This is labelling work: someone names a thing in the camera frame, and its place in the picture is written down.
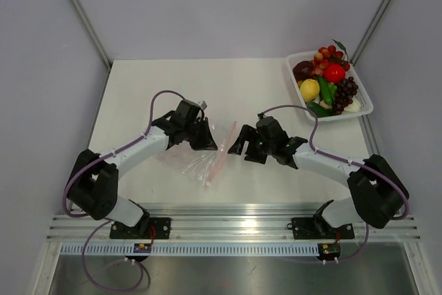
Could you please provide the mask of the green pepper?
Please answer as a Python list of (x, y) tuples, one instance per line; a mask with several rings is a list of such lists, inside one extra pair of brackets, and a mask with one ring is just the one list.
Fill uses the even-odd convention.
[(333, 98), (329, 94), (329, 90), (327, 87), (327, 81), (320, 75), (316, 76), (318, 84), (320, 86), (320, 96), (321, 98), (329, 105), (333, 104)]

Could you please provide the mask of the aluminium mounting rail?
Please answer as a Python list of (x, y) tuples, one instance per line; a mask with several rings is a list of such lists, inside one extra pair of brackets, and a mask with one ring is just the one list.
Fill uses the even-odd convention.
[[(170, 242), (290, 242), (287, 224), (293, 217), (311, 216), (315, 203), (273, 204), (159, 204), (144, 203), (153, 217), (171, 218)], [(104, 221), (55, 215), (46, 240), (74, 242)], [(370, 242), (420, 242), (413, 216), (391, 221), (383, 229), (370, 227)]]

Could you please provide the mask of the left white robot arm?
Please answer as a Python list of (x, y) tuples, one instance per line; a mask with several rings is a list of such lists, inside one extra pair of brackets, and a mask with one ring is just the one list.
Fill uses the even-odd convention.
[(218, 149), (200, 105), (183, 99), (174, 111), (157, 118), (140, 137), (108, 153), (89, 149), (77, 157), (64, 197), (94, 220), (111, 220), (142, 238), (153, 234), (150, 213), (118, 194), (120, 178), (146, 159), (188, 142), (194, 151)]

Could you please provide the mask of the white plastic basket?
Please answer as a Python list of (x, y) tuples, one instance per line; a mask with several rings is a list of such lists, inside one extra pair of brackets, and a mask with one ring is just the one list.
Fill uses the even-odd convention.
[[(286, 65), (289, 70), (289, 74), (291, 76), (292, 83), (294, 85), (295, 92), (298, 96), (298, 99), (300, 100), (300, 104), (302, 107), (306, 107), (306, 103), (304, 99), (302, 98), (302, 95), (300, 93), (300, 89), (298, 87), (298, 83), (294, 77), (293, 74), (293, 68), (296, 64), (298, 64), (301, 61), (310, 61), (314, 58), (316, 51), (310, 50), (295, 54), (290, 54), (286, 57)], [(353, 99), (356, 99), (360, 104), (360, 109), (357, 112), (348, 112), (345, 111), (341, 115), (332, 115), (328, 117), (319, 117), (319, 122), (335, 122), (338, 120), (348, 120), (356, 117), (361, 117), (363, 115), (369, 115), (374, 107), (371, 99), (369, 98), (369, 95), (367, 94), (367, 91), (365, 90), (365, 87), (363, 86), (363, 83), (360, 79), (360, 77), (357, 75), (355, 69), (353, 66), (350, 67), (350, 70), (346, 72), (346, 77), (353, 77), (354, 81), (358, 85), (357, 94), (353, 97)]]

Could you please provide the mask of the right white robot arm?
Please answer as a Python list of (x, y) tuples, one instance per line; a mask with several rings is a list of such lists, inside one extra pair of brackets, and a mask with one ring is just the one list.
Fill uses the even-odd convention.
[(349, 198), (328, 200), (313, 216), (293, 218), (296, 239), (352, 239), (357, 222), (382, 229), (410, 197), (383, 157), (351, 160), (314, 150), (305, 138), (288, 136), (273, 117), (259, 119), (255, 127), (244, 125), (228, 152), (259, 164), (272, 157), (278, 164), (317, 173), (349, 189)]

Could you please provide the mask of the yellow lemon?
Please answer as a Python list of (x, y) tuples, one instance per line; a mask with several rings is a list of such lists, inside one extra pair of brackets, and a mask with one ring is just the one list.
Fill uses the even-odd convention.
[(299, 90), (305, 103), (313, 101), (320, 94), (320, 86), (315, 79), (306, 79), (303, 81), (299, 86)]

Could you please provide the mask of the left small circuit board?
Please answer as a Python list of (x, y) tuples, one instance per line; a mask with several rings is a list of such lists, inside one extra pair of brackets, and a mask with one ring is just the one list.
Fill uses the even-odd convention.
[(134, 244), (134, 252), (150, 253), (151, 252), (151, 245), (148, 243), (135, 243)]

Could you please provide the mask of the clear zip top bag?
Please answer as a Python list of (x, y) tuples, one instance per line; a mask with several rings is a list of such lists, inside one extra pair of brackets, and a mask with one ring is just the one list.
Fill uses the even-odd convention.
[(168, 168), (194, 179), (205, 187), (210, 187), (227, 159), (227, 151), (233, 144), (234, 135), (237, 132), (237, 122), (212, 122), (210, 120), (209, 128), (218, 146), (217, 151), (193, 151), (185, 142), (155, 158)]

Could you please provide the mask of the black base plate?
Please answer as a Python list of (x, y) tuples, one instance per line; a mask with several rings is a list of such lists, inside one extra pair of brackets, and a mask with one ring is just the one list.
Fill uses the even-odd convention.
[(352, 224), (338, 228), (328, 225), (323, 219), (295, 217), (286, 225), (295, 240), (351, 240), (355, 239)]
[(171, 232), (171, 219), (142, 218), (134, 227), (115, 222), (110, 228), (110, 239), (117, 240), (168, 240)]

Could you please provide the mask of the left aluminium frame post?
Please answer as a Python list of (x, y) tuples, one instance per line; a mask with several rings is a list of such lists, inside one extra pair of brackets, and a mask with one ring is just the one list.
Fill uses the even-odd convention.
[(75, 15), (82, 28), (84, 29), (86, 35), (88, 36), (93, 48), (95, 49), (97, 55), (101, 59), (107, 73), (111, 72), (113, 61), (110, 59), (103, 43), (101, 42), (98, 34), (96, 33), (92, 22), (90, 21), (81, 0), (68, 0), (70, 6), (74, 10)]

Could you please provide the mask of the aluminium frame post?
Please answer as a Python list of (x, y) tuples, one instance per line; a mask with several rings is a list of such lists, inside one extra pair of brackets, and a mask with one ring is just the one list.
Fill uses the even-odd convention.
[(361, 58), (363, 51), (365, 50), (370, 39), (373, 37), (374, 33), (376, 32), (379, 24), (381, 23), (383, 17), (385, 16), (385, 13), (387, 12), (392, 2), (393, 0), (381, 0), (381, 2), (379, 3), (376, 11), (374, 12), (374, 16), (372, 17), (370, 23), (368, 24), (351, 58), (353, 64), (356, 64), (358, 60)]
[(81, 0), (68, 0), (70, 6), (74, 10), (75, 15), (82, 28), (84, 29), (86, 35), (88, 36), (93, 48), (95, 49), (97, 55), (101, 59), (107, 73), (111, 72), (113, 61), (110, 59), (103, 43), (101, 42), (98, 34), (96, 33), (92, 22), (90, 21)]

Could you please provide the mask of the dark red apple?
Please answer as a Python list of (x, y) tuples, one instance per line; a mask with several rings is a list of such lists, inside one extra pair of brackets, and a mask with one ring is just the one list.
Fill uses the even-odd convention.
[(302, 81), (311, 77), (314, 71), (314, 65), (311, 61), (301, 61), (292, 69), (296, 80)]

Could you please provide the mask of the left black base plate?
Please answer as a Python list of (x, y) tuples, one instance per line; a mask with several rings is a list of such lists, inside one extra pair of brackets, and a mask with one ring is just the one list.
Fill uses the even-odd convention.
[(134, 227), (115, 222), (110, 228), (110, 239), (117, 240), (168, 240), (171, 232), (171, 219), (142, 218)]

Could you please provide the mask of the purple grape bunch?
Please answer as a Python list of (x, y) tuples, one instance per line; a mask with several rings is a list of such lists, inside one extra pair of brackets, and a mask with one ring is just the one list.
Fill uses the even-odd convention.
[(356, 97), (358, 92), (358, 85), (354, 81), (353, 77), (344, 78), (341, 82), (337, 83), (337, 91), (335, 94), (334, 102), (332, 104), (332, 110), (335, 115), (341, 115), (346, 113), (345, 107), (351, 103), (351, 100)]

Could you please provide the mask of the strawberry bunch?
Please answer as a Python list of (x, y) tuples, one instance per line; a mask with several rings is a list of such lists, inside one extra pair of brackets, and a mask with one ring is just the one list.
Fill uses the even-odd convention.
[(331, 64), (338, 64), (345, 71), (348, 71), (352, 67), (347, 51), (344, 45), (340, 43), (319, 48), (311, 60), (311, 63), (314, 69), (318, 69), (319, 71), (325, 70)]

